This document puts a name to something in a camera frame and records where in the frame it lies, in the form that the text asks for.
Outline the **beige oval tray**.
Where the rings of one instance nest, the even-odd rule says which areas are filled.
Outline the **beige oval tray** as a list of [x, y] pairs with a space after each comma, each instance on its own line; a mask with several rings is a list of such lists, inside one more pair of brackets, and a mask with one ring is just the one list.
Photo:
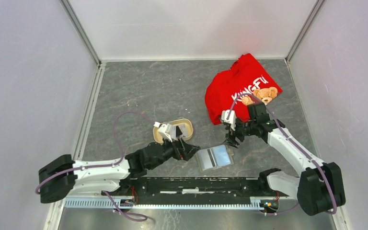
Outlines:
[[192, 123], [185, 118], [170, 122], [155, 122], [152, 131], [153, 138], [158, 143], [163, 143], [165, 140], [173, 142], [179, 138], [189, 140], [193, 132]]

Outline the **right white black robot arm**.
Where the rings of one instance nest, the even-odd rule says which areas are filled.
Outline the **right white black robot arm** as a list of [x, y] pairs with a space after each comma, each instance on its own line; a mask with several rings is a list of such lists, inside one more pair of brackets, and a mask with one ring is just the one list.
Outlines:
[[298, 201], [309, 216], [322, 212], [335, 214], [338, 207], [346, 204], [341, 168], [326, 163], [300, 144], [274, 116], [264, 103], [247, 106], [249, 119], [243, 122], [232, 109], [224, 110], [221, 121], [226, 126], [225, 143], [238, 147], [245, 137], [256, 136], [277, 150], [298, 174], [291, 176], [273, 168], [259, 174], [258, 191], [269, 196], [278, 191]]

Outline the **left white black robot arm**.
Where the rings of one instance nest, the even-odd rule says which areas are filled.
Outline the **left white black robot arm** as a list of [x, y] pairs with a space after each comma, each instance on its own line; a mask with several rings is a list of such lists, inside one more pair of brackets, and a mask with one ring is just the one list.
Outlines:
[[162, 144], [152, 142], [124, 157], [107, 161], [73, 160], [69, 154], [57, 157], [38, 171], [39, 185], [35, 193], [43, 204], [62, 200], [67, 195], [108, 192], [126, 195], [131, 190], [130, 179], [142, 177], [167, 160], [190, 160], [199, 146], [179, 138]]

